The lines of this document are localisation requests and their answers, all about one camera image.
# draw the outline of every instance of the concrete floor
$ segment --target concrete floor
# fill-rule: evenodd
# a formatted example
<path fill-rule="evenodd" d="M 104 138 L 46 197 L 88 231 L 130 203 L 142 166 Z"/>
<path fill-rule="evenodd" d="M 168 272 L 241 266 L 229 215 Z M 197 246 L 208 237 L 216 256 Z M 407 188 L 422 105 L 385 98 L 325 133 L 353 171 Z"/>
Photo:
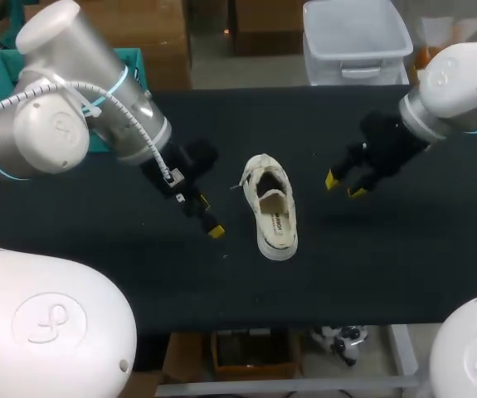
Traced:
<path fill-rule="evenodd" d="M 240 57 L 232 56 L 229 37 L 199 35 L 192 38 L 192 82 L 194 89 L 227 89 L 248 87 L 282 87 L 307 85 L 302 56 Z M 430 352 L 439 325 L 411 325 L 416 355 L 423 363 Z M 363 357 L 352 369 L 337 358 L 311 353 L 304 356 L 307 377 L 377 376 L 393 373 L 393 362 L 387 342 L 379 328 L 372 328 L 363 346 Z M 341 398 L 340 393 L 299 394 L 306 398 Z M 358 391 L 354 398 L 394 398 L 397 391 Z"/>

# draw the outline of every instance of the black tablecloth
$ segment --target black tablecloth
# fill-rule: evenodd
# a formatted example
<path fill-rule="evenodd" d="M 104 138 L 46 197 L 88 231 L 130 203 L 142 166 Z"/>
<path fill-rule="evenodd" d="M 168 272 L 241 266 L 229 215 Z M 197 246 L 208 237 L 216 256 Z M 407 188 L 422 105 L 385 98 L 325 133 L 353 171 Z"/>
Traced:
<path fill-rule="evenodd" d="M 76 170 L 0 183 L 0 246 L 60 256 L 111 278 L 139 332 L 443 321 L 477 296 L 477 138 L 432 149 L 373 194 L 328 193 L 329 165 L 371 109 L 405 87 L 190 91 L 156 97 L 176 137 L 209 138 L 201 180 L 226 228 L 208 239 L 136 167 L 92 155 Z M 265 259 L 241 189 L 257 153 L 294 187 L 299 249 Z"/>

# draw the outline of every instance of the teal bin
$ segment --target teal bin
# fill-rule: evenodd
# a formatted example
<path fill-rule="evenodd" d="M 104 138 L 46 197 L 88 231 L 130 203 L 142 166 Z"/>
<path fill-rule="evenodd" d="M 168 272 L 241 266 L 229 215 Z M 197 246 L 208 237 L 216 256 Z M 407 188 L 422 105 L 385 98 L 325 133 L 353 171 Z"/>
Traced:
<path fill-rule="evenodd" d="M 142 53 L 138 48 L 117 48 L 116 55 L 129 68 L 129 73 L 140 83 L 143 90 L 148 89 Z M 24 67 L 24 59 L 17 50 L 0 50 L 0 101 L 13 92 L 19 79 L 19 73 Z M 109 149 L 94 133 L 90 135 L 89 152 L 108 152 Z"/>

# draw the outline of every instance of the shoe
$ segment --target shoe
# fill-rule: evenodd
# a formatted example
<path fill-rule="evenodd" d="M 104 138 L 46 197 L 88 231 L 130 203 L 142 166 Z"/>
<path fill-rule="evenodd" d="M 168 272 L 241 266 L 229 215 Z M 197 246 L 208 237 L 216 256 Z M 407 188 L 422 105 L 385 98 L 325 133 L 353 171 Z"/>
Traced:
<path fill-rule="evenodd" d="M 240 185 L 255 213 L 260 252 L 274 261 L 289 259 L 297 251 L 297 220 L 284 169 L 265 153 L 256 155 L 247 162 Z"/>

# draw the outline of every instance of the shoe insole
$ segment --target shoe insole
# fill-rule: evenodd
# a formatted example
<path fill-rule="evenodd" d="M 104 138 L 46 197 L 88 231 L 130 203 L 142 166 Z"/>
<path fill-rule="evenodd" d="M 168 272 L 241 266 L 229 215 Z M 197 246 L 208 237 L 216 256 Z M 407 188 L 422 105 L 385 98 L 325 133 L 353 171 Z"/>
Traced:
<path fill-rule="evenodd" d="M 260 215 L 257 222 L 270 244 L 288 247 L 294 243 L 291 233 L 290 215 L 286 210 L 286 199 L 280 191 L 260 199 Z"/>

